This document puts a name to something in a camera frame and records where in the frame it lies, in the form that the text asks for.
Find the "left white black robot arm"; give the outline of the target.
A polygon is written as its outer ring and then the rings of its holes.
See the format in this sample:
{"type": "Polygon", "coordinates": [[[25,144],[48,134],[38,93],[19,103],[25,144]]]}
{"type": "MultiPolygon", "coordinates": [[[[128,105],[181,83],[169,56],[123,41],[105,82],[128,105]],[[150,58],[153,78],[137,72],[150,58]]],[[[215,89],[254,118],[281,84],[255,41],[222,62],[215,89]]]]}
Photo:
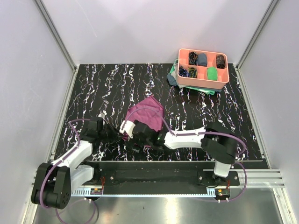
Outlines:
{"type": "Polygon", "coordinates": [[[116,140],[119,132],[103,117],[75,119],[69,122],[77,142],[61,157],[52,162],[39,165],[31,202],[45,209],[64,209],[69,203],[71,193],[88,182],[97,184],[101,173],[84,160],[93,154],[104,141],[116,140]]]}

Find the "purple cloth napkin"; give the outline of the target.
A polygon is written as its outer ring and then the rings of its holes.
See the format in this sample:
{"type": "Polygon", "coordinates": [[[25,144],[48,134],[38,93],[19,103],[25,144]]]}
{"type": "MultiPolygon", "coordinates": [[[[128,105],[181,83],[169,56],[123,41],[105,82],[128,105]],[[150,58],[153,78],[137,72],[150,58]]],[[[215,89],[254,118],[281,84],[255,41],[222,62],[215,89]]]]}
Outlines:
{"type": "Polygon", "coordinates": [[[136,105],[128,109],[125,121],[135,120],[147,124],[151,129],[161,131],[163,128],[164,107],[153,97],[147,97],[136,105]]]}

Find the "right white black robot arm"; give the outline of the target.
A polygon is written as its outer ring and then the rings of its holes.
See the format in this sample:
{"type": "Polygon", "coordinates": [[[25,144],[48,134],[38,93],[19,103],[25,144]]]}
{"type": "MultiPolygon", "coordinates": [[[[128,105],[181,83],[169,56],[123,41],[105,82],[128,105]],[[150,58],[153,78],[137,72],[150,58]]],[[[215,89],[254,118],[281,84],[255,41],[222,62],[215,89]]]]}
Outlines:
{"type": "Polygon", "coordinates": [[[229,170],[235,163],[237,145],[246,149],[245,143],[218,123],[206,127],[174,131],[155,131],[139,121],[123,121],[120,133],[128,135],[132,145],[147,146],[157,151],[179,148],[200,148],[215,159],[213,182],[223,185],[229,179],[229,170]]]}

